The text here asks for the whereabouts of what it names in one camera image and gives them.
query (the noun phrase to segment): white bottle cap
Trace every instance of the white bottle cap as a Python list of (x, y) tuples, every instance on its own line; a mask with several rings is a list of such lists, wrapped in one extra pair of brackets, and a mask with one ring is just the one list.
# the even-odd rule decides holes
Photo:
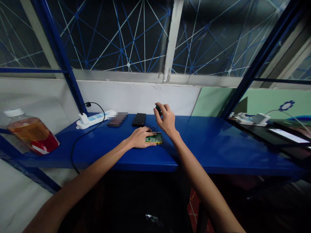
[(25, 112), (21, 109), (21, 108), (14, 108), (14, 109), (9, 109), (9, 110), (5, 110), (4, 114), (7, 117), (16, 117), (19, 115), (23, 115)]

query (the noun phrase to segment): forearm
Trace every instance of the forearm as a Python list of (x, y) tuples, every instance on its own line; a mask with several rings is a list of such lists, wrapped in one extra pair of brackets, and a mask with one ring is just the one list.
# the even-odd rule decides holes
[(130, 148), (127, 141), (121, 142), (67, 183), (43, 205), (24, 232), (57, 232), (62, 220), (72, 207)]
[(178, 151), (181, 163), (194, 189), (199, 194), (219, 230), (222, 232), (245, 232), (213, 181), (183, 142), (180, 134), (177, 131), (170, 133), (170, 138)]

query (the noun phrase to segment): wire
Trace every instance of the wire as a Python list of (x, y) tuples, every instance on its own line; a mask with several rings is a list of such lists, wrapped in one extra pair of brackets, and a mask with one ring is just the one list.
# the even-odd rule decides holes
[(310, 137), (311, 137), (311, 132), (310, 132), (310, 130), (305, 126), (305, 124), (302, 123), (300, 120), (298, 120), (296, 117), (290, 115), (289, 113), (287, 113), (287, 112), (285, 112), (285, 111), (282, 111), (282, 110), (271, 110), (271, 111), (269, 111), (266, 115), (268, 115), (270, 112), (273, 112), (273, 111), (283, 112), (283, 113), (286, 113), (287, 115), (289, 115), (290, 117), (294, 118), (296, 121), (298, 121), (298, 122), (302, 125), (302, 127), (304, 127), (304, 128), (306, 129), (306, 131), (309, 133), (309, 135), (310, 135)]
[(78, 138), (75, 140), (75, 142), (74, 142), (74, 144), (73, 144), (73, 146), (72, 146), (71, 155), (70, 155), (70, 161), (71, 161), (72, 167), (73, 167), (74, 170), (77, 172), (77, 174), (80, 174), (80, 172), (79, 172), (79, 170), (77, 169), (77, 167), (75, 166), (74, 159), (73, 159), (74, 148), (75, 148), (75, 145), (76, 145), (77, 141), (78, 141), (80, 138), (82, 138), (83, 136), (87, 135), (88, 133), (90, 133), (90, 132), (92, 132), (93, 130), (95, 130), (96, 128), (98, 128), (98, 127), (104, 122), (105, 117), (106, 117), (106, 114), (105, 114), (104, 110), (102, 109), (102, 107), (101, 107), (98, 103), (95, 103), (95, 102), (86, 102), (86, 103), (84, 103), (83, 105), (86, 105), (87, 107), (90, 107), (91, 104), (97, 104), (97, 105), (101, 108), (101, 110), (102, 110), (103, 113), (104, 113), (104, 119), (103, 119), (103, 121), (100, 122), (94, 129), (92, 129), (92, 130), (86, 132), (85, 134), (81, 135), (80, 137), (78, 137)]

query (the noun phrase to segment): white window frame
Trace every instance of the white window frame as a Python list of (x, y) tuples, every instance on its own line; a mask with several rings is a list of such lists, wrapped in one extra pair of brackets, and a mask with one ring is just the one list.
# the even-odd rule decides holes
[[(39, 43), (44, 51), (45, 56), (52, 69), (60, 69), (58, 63), (54, 57), (54, 53), (50, 47), (48, 39), (41, 26), (40, 20), (36, 15), (36, 11), (33, 8), (31, 0), (20, 0), (26, 15), (31, 23), (32, 28), (39, 40)], [(168, 31), (168, 45), (167, 54), (165, 56), (164, 73), (138, 73), (138, 72), (118, 72), (118, 71), (94, 71), (94, 70), (82, 70), (74, 69), (73, 72), (77, 80), (93, 80), (93, 81), (114, 81), (114, 82), (139, 82), (139, 83), (166, 83), (166, 84), (181, 84), (181, 85), (201, 85), (201, 86), (220, 86), (220, 87), (238, 87), (242, 81), (242, 77), (227, 77), (227, 76), (213, 76), (213, 75), (187, 75), (187, 74), (174, 74), (171, 73), (173, 66), (173, 59), (175, 55), (175, 48), (177, 42), (177, 36), (179, 31), (179, 25), (181, 20), (182, 9), (184, 0), (174, 0), (173, 10), (171, 13), (171, 23)], [(285, 43), (282, 45), (280, 51), (272, 59), (267, 66), (261, 78), (271, 78), (275, 70), (279, 70), (278, 76), (274, 78), (288, 78), (291, 75), (291, 71), (295, 70), (301, 60), (304, 60), (306, 50), (311, 50), (311, 41), (302, 45), (296, 44), (297, 53), (293, 59), (288, 59), (286, 53), (293, 50), (293, 45), (297, 39), (302, 36), (303, 30), (307, 26), (307, 20), (303, 19), (301, 23), (291, 33)], [(3, 74), (6, 77), (35, 77), (35, 78), (57, 78), (63, 79), (63, 74)], [(270, 82), (253, 82), (251, 88), (274, 88), (277, 87), (276, 83)]]

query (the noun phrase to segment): green circuit board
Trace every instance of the green circuit board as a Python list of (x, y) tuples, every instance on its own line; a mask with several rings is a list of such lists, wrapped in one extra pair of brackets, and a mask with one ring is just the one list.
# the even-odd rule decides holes
[(145, 142), (154, 142), (158, 145), (162, 145), (163, 144), (162, 133), (161, 132), (155, 132), (155, 133), (157, 133), (157, 135), (146, 137)]

